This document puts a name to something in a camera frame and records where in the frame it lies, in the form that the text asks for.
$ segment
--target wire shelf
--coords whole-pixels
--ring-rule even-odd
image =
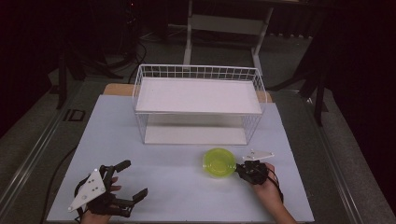
[[[143,142],[147,143],[147,131],[149,126],[150,116],[158,116],[159,114],[167,114],[166,112],[159,111],[145,111],[141,112],[137,109],[139,97],[141,96],[142,84],[145,80],[149,78],[154,79],[162,78],[166,80],[224,80],[224,81],[237,81],[238,83],[244,83],[252,86],[257,96],[257,105],[259,107],[260,113],[256,114],[228,114],[227,112],[222,114],[212,114],[213,116],[223,116],[228,117],[228,119],[241,119],[241,126],[245,136],[245,143],[237,145],[246,145],[253,136],[257,124],[259,123],[262,114],[265,110],[265,105],[267,102],[267,95],[265,94],[265,88],[262,83],[262,75],[257,68],[250,67],[231,67],[231,66],[206,66],[206,65],[170,65],[170,64],[141,64],[137,71],[137,76],[134,84],[133,92],[133,106],[134,113],[137,117],[139,131],[142,135]],[[203,118],[208,115],[201,113],[201,117],[196,117],[195,119]]]

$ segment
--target finger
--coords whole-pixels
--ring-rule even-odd
[[[268,176],[274,179],[275,178],[275,166],[268,162],[265,162],[265,165],[267,166],[267,169],[270,170],[270,172],[268,172]]]
[[[121,189],[121,186],[111,186],[110,187],[110,191],[117,191],[117,190],[120,190]]]
[[[118,176],[111,177],[111,184],[116,183],[119,180]]]

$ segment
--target black cable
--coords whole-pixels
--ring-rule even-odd
[[[74,220],[75,220],[77,223],[81,223],[82,216],[84,216],[84,214],[87,213],[87,212],[88,212],[88,209],[85,210],[84,212],[78,213],[78,217],[75,217]]]
[[[49,181],[49,187],[48,187],[48,189],[47,189],[46,199],[45,199],[45,201],[44,201],[44,209],[43,209],[43,213],[42,213],[42,215],[41,215],[40,223],[43,223],[43,222],[44,222],[44,219],[45,219],[45,215],[46,215],[46,212],[47,212],[48,200],[49,200],[49,197],[50,197],[50,190],[51,190],[51,188],[52,188],[53,180],[55,179],[55,176],[56,176],[56,174],[58,173],[59,168],[61,168],[61,165],[64,163],[64,161],[65,161],[76,149],[77,149],[77,147],[73,147],[72,150],[70,150],[69,152],[67,152],[67,154],[62,158],[61,162],[60,162],[60,163],[58,164],[58,166],[55,168],[55,172],[52,174],[52,177],[51,177],[51,179],[50,179],[50,181]]]
[[[257,171],[257,172],[259,172],[259,173],[262,174],[263,176],[266,176],[266,178],[269,179],[269,180],[275,185],[275,187],[277,188],[277,191],[279,192],[280,200],[283,202],[283,193],[282,193],[282,190],[280,190],[279,180],[277,179],[277,176],[276,176],[275,172],[272,171],[271,169],[268,169],[268,168],[267,168],[267,171],[269,171],[269,172],[271,172],[271,173],[274,174],[274,177],[276,178],[276,181],[275,181],[273,178],[271,178],[269,175],[263,174],[262,171],[259,170],[259,169],[257,169],[257,168],[254,168],[254,170]]]
[[[105,68],[108,69],[114,69],[114,68],[119,68],[122,67],[128,63],[132,63],[134,61],[134,54],[132,52],[129,52],[126,54],[123,60],[116,62],[116,63],[111,63],[111,64],[102,64],[101,65]]]
[[[140,66],[140,64],[142,64],[143,61],[145,61],[146,54],[147,54],[147,51],[148,51],[148,50],[146,49],[146,47],[145,47],[142,43],[140,43],[140,41],[137,42],[137,44],[140,45],[140,46],[143,48],[144,54],[143,54],[143,57],[141,58],[140,61],[138,61],[137,58],[136,58],[137,65],[136,65],[136,67],[134,68],[134,70],[132,71],[131,75],[129,75],[128,84],[131,84],[131,79],[132,79],[132,77],[134,76],[134,73],[136,72],[137,68]]]
[[[70,50],[73,52],[74,56],[76,56],[82,63],[85,65],[95,69],[96,71],[102,73],[103,75],[110,77],[110,78],[122,78],[121,76],[118,76],[112,72],[110,72],[107,68],[103,67],[101,64],[99,64],[97,61],[89,58],[86,56],[84,53],[80,52],[71,42],[68,42],[68,47]]]
[[[129,62],[128,64],[126,64],[125,66],[123,66],[123,67],[121,67],[120,69],[115,70],[115,71],[113,71],[113,72],[114,72],[115,74],[117,74],[118,72],[123,71],[123,70],[125,70],[125,69],[131,67],[133,64],[134,64],[134,61],[130,61],[130,62]]]
[[[140,54],[136,54],[136,56],[140,58],[139,60],[141,63],[146,63],[145,59],[142,56],[140,56]]]
[[[74,193],[74,197],[75,197],[75,198],[76,198],[77,195],[78,195],[79,188],[81,188],[81,186],[83,186],[83,185],[85,184],[85,182],[87,182],[87,179],[88,179],[89,177],[90,177],[90,176],[88,175],[85,179],[79,181],[78,185],[77,185],[76,188],[75,188],[75,193]],[[80,220],[82,220],[82,216],[84,215],[84,213],[85,213],[86,211],[84,212],[84,211],[82,210],[82,208],[80,207],[80,208],[77,209],[77,212],[78,212],[78,217],[75,218],[75,221],[77,221],[77,222],[79,223],[78,218],[79,218]]]

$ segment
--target metal stand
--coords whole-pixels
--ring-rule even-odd
[[[342,14],[332,13],[327,15],[297,67],[294,76],[278,85],[266,88],[268,91],[279,91],[290,84],[305,79],[299,93],[302,97],[309,98],[317,90],[314,117],[319,126],[322,126],[321,111],[326,76],[330,73],[335,61],[335,51],[344,33],[340,29],[340,22],[343,22]]]
[[[100,74],[116,79],[123,79],[123,77],[112,73],[109,69],[97,63],[96,61],[90,59],[88,56],[81,53],[78,49],[74,48],[71,43],[62,42],[59,53],[59,85],[56,93],[59,94],[59,101],[57,109],[62,108],[64,102],[67,99],[67,68],[70,71],[73,79],[84,80],[85,71],[84,65],[98,71]]]
[[[227,32],[243,35],[257,35],[259,40],[251,50],[254,66],[262,74],[259,52],[262,47],[267,32],[268,24],[271,19],[274,8],[269,7],[264,21],[245,20],[236,18],[225,18],[216,16],[197,15],[192,13],[192,0],[189,1],[189,17],[187,19],[187,43],[184,51],[183,64],[191,64],[191,33],[192,29],[207,30],[217,32]]]

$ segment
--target dark background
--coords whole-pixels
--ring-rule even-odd
[[[144,2],[140,5],[135,2],[139,7],[135,17],[159,35],[166,37],[168,22],[185,23],[187,1]],[[0,2],[0,136],[50,89],[47,74],[57,68],[59,47],[65,38],[96,61],[103,61],[106,53],[122,54],[133,47],[121,41],[122,36],[130,38],[124,36],[130,18],[125,14],[126,7],[121,2],[115,5],[114,1],[94,3],[77,0]],[[346,7],[347,12],[335,16],[337,22],[328,26],[332,35],[314,38],[315,44],[310,47],[314,53],[307,53],[305,58],[330,64],[326,86],[333,91],[395,212],[396,4],[395,1],[333,3]],[[208,7],[210,5],[203,3],[201,10]],[[226,15],[243,11],[235,10],[233,5],[223,8],[220,13]],[[252,15],[260,16],[257,10]],[[308,37],[318,31],[322,18],[323,13],[312,10],[280,8],[274,14],[269,31],[285,37],[293,34]],[[327,61],[328,46],[335,37],[339,41],[331,49],[333,60]]]

